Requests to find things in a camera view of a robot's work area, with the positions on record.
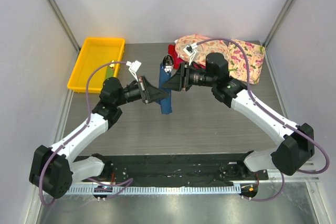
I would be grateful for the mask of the blue paper napkin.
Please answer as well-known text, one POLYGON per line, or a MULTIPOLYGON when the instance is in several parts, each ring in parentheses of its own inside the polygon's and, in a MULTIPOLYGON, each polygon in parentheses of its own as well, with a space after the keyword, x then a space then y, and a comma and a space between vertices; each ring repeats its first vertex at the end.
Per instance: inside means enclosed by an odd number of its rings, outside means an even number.
POLYGON ((171 77, 171 73, 167 73, 164 71, 163 63, 160 64, 160 71, 159 71, 159 89, 164 90, 169 94, 169 96, 165 99, 159 100, 157 103, 160 105, 161 113, 168 115, 172 113, 172 97, 171 97, 171 90, 170 89, 163 89, 162 85, 168 81, 171 77))

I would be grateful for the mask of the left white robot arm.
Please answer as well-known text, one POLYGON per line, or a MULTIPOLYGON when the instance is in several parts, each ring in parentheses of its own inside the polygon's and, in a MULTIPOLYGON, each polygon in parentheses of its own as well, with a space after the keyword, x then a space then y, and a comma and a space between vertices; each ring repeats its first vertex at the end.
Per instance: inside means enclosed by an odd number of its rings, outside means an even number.
POLYGON ((169 94, 141 76, 123 87, 118 78, 107 78, 99 102, 88 118, 69 135, 50 147, 39 146, 33 155, 29 181, 54 199, 62 197, 73 183, 96 177, 105 182, 112 174, 100 156, 76 161, 77 156, 98 136, 112 128, 122 114, 121 106, 140 100, 145 104, 165 99, 169 94))

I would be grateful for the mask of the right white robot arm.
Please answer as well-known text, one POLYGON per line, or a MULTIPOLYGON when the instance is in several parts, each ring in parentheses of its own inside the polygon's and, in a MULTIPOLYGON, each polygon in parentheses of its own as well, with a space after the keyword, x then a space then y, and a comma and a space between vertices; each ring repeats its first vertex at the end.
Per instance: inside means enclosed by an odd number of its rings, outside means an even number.
POLYGON ((291 176, 314 155, 314 145, 302 136, 306 133, 313 137, 312 127, 307 123, 298 125, 291 122, 274 110, 269 114, 263 111, 259 107, 262 102, 248 93, 246 85, 230 77, 228 62, 222 54, 208 54, 204 69, 181 63, 162 87, 187 91, 193 85, 210 87, 216 100, 249 118, 276 144, 276 148, 246 154, 244 162, 237 166, 237 173, 242 179, 250 179, 264 169, 277 169, 291 176))

